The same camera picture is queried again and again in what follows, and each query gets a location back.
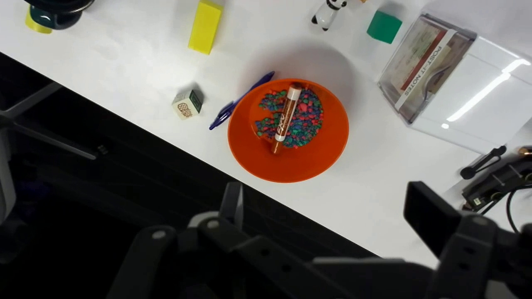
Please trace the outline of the black and white toy figure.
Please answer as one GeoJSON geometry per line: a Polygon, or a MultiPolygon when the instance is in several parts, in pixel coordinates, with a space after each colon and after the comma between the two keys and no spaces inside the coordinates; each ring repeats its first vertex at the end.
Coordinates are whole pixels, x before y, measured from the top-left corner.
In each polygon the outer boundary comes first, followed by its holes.
{"type": "Polygon", "coordinates": [[[325,3],[313,15],[311,22],[326,32],[336,18],[337,13],[346,6],[347,0],[325,0],[325,3]]]}

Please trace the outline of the clear plastic box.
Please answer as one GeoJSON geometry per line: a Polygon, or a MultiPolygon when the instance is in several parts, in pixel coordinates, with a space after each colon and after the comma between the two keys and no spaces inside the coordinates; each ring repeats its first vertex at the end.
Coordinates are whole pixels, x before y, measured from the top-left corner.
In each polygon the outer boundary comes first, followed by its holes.
{"type": "Polygon", "coordinates": [[[531,119],[532,57],[481,36],[414,123],[401,118],[413,130],[481,154],[506,144],[531,119]]]}

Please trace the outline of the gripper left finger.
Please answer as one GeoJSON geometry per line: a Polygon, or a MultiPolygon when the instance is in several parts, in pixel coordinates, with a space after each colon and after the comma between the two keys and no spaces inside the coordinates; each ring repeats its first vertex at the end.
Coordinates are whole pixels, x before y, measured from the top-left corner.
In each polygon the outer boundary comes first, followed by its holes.
{"type": "Polygon", "coordinates": [[[317,270],[266,237],[243,232],[243,186],[230,182],[218,211],[134,237],[106,299],[333,299],[317,270]]]}

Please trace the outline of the pack of sticky notes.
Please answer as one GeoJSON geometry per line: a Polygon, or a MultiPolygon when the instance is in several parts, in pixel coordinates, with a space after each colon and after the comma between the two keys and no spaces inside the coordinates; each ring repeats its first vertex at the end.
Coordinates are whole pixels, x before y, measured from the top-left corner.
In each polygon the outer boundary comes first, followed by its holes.
{"type": "Polygon", "coordinates": [[[377,83],[405,123],[414,123],[476,38],[428,13],[418,17],[377,83]]]}

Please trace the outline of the green block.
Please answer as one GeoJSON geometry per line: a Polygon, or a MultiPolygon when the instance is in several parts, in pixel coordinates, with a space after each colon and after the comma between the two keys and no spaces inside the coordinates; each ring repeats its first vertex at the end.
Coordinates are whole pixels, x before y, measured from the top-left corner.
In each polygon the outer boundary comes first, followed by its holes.
{"type": "Polygon", "coordinates": [[[403,21],[383,11],[376,11],[366,33],[375,40],[391,45],[403,21]]]}

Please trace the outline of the orange plastic bowl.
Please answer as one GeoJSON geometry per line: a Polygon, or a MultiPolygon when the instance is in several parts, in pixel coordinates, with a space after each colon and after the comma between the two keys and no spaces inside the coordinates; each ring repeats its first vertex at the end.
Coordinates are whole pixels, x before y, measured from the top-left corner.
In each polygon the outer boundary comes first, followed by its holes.
{"type": "Polygon", "coordinates": [[[313,178],[338,160],[348,141],[349,121],[338,97],[329,89],[309,80],[300,80],[321,100],[324,118],[318,134],[299,148],[283,146],[271,152],[273,141],[255,134],[254,121],[268,115],[258,104],[271,90],[287,90],[296,79],[273,80],[248,93],[236,106],[229,121],[229,148],[236,161],[254,176],[271,182],[299,182],[313,178]]]}

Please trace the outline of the black clamp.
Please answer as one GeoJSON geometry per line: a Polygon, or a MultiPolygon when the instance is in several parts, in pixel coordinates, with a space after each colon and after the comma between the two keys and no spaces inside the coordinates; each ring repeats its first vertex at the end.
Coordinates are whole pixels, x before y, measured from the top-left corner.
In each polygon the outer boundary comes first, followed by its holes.
{"type": "Polygon", "coordinates": [[[532,157],[525,156],[490,172],[463,190],[463,210],[478,212],[519,187],[532,185],[532,157]]]}

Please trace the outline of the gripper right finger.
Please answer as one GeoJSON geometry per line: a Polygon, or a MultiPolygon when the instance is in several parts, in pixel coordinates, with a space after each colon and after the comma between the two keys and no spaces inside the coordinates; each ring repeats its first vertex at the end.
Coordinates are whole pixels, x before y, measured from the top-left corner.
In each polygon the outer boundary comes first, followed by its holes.
{"type": "Polygon", "coordinates": [[[424,182],[407,184],[404,219],[439,265],[425,299],[489,299],[499,282],[517,299],[532,299],[532,223],[501,229],[477,213],[463,213],[424,182]]]}

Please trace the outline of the heap of coloured pebbles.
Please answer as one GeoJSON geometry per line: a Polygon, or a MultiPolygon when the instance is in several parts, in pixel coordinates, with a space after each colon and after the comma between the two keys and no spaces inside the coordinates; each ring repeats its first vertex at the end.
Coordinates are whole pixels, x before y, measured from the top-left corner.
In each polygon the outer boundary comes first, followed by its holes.
{"type": "MultiPolygon", "coordinates": [[[[287,90],[268,91],[258,104],[261,110],[268,112],[266,117],[254,121],[255,134],[259,138],[273,141],[283,112],[286,94],[287,90]]],[[[307,145],[321,129],[323,118],[324,110],[319,97],[311,89],[302,89],[283,146],[299,148],[307,145]]]]}

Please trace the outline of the blue pen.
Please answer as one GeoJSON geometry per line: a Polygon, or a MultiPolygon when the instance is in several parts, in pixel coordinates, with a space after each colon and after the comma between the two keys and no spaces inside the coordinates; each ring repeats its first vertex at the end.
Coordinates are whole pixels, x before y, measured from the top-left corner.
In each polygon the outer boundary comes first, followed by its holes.
{"type": "Polygon", "coordinates": [[[275,71],[271,71],[271,72],[265,74],[254,85],[252,85],[250,87],[250,89],[246,93],[244,93],[241,97],[239,97],[237,100],[234,100],[234,101],[226,104],[223,108],[221,108],[221,110],[219,111],[217,117],[214,119],[213,123],[211,123],[211,125],[209,126],[209,130],[215,129],[216,127],[218,127],[219,125],[224,123],[224,121],[226,121],[226,119],[230,118],[231,115],[233,114],[236,106],[239,104],[239,102],[248,93],[253,91],[253,89],[255,89],[255,88],[257,88],[257,87],[259,87],[259,86],[261,86],[261,85],[263,85],[265,83],[270,82],[272,80],[272,78],[274,77],[275,73],[276,73],[275,71]]]}

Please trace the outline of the brown marker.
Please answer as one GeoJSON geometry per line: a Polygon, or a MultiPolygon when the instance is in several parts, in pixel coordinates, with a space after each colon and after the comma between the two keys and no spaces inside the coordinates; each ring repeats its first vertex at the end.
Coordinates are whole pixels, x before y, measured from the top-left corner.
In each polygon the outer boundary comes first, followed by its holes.
{"type": "Polygon", "coordinates": [[[303,86],[301,83],[292,83],[287,91],[285,105],[279,118],[274,141],[272,142],[271,152],[278,154],[281,151],[281,146],[287,136],[288,128],[291,123],[291,118],[294,115],[300,94],[303,86]]]}

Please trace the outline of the printed wooden cube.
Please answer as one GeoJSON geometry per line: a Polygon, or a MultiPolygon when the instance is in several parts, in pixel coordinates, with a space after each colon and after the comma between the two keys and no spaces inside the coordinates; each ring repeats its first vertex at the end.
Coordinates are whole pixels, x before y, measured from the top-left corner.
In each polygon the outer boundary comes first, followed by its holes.
{"type": "Polygon", "coordinates": [[[202,106],[203,96],[199,90],[195,89],[178,93],[172,102],[172,108],[182,120],[198,115],[202,110],[202,106]]]}

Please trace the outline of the yellow block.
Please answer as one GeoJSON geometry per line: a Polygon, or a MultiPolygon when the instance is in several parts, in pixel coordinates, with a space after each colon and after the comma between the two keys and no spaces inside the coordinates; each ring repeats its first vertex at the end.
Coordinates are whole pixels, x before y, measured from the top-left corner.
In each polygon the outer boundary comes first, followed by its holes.
{"type": "Polygon", "coordinates": [[[199,0],[188,48],[209,55],[214,45],[224,7],[212,0],[199,0]]]}

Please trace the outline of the dark teal cup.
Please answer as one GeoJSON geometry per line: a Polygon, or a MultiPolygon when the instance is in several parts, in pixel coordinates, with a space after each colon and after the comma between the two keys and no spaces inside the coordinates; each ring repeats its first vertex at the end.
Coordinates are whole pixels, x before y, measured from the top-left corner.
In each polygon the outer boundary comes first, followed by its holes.
{"type": "Polygon", "coordinates": [[[29,4],[32,19],[52,30],[74,26],[95,0],[24,0],[29,4]]]}

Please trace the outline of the yellow round piece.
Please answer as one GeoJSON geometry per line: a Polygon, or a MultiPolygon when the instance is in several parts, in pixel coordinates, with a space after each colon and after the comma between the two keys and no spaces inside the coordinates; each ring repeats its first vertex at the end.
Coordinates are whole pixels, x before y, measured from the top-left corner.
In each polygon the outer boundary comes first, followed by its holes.
{"type": "Polygon", "coordinates": [[[36,23],[36,21],[34,21],[34,19],[32,19],[32,15],[31,15],[31,9],[28,8],[28,11],[25,15],[25,25],[33,30],[34,32],[38,32],[40,34],[51,34],[52,33],[52,29],[51,28],[47,28],[43,25],[40,25],[38,23],[36,23]]]}

